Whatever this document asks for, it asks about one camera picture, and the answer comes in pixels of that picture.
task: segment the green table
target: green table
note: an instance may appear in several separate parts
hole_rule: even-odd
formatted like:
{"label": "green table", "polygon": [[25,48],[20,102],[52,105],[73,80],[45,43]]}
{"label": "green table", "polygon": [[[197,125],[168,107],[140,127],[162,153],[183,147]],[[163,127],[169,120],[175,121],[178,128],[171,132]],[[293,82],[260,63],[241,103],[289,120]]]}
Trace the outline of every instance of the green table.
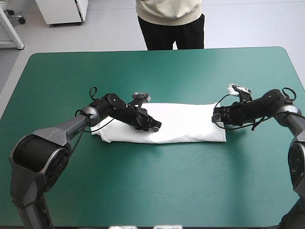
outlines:
{"label": "green table", "polygon": [[[89,104],[90,87],[125,101],[143,91],[154,103],[209,104],[230,83],[251,88],[253,98],[291,87],[305,111],[305,92],[279,47],[31,56],[0,120],[0,225],[21,225],[10,198],[12,148],[22,136],[73,117]],[[108,144],[84,134],[46,194],[54,225],[279,223],[298,199],[287,164],[293,136],[274,119],[254,132],[226,135],[226,143],[146,145]]]}

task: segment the white cabinet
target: white cabinet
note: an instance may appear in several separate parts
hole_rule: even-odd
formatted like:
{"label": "white cabinet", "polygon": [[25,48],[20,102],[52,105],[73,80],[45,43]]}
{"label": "white cabinet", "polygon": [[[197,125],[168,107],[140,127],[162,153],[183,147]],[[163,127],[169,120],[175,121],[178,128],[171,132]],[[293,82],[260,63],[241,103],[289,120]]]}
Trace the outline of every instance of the white cabinet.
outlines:
{"label": "white cabinet", "polygon": [[36,0],[47,24],[86,20],[88,0]]}

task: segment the black cable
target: black cable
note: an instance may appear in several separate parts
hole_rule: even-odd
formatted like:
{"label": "black cable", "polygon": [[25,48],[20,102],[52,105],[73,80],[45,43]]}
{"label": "black cable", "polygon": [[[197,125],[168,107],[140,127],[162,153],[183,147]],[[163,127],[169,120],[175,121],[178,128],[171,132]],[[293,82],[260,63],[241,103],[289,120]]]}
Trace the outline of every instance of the black cable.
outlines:
{"label": "black cable", "polygon": [[80,133],[80,136],[78,137],[76,143],[74,144],[73,149],[71,150],[70,155],[72,155],[72,153],[74,152],[74,150],[75,150],[77,144],[80,142],[81,137],[82,137],[82,134],[84,133],[85,128],[86,128],[86,126],[87,126],[87,123],[89,122],[89,119],[90,119],[90,116],[86,115],[85,125],[84,125],[84,127],[82,128],[81,133]]}
{"label": "black cable", "polygon": [[216,103],[214,109],[217,107],[217,105],[218,105],[225,97],[227,97],[227,96],[229,96],[229,95],[230,95],[230,94],[226,94],[224,97],[222,97],[222,98],[218,101],[218,103]]}
{"label": "black cable", "polygon": [[109,122],[107,122],[105,125],[103,125],[102,127],[98,128],[96,130],[91,130],[91,131],[90,130],[84,130],[84,132],[92,133],[92,132],[98,131],[98,130],[102,129],[103,127],[105,127],[106,125],[108,125],[109,123],[111,123],[113,120],[114,120],[114,118],[112,120],[110,120]]}

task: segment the white cloth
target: white cloth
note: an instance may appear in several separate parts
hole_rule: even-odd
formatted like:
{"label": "white cloth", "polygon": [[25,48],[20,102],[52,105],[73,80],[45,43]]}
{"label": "white cloth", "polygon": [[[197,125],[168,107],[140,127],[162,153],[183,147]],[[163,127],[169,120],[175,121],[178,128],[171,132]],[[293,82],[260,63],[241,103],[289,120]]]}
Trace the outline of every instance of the white cloth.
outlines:
{"label": "white cloth", "polygon": [[[225,142],[225,130],[212,123],[215,104],[143,104],[148,114],[162,122],[158,132],[136,130],[132,126],[113,120],[93,135],[100,135],[103,141],[136,143],[176,143],[176,142]],[[92,127],[96,130],[112,118],[108,117]]]}

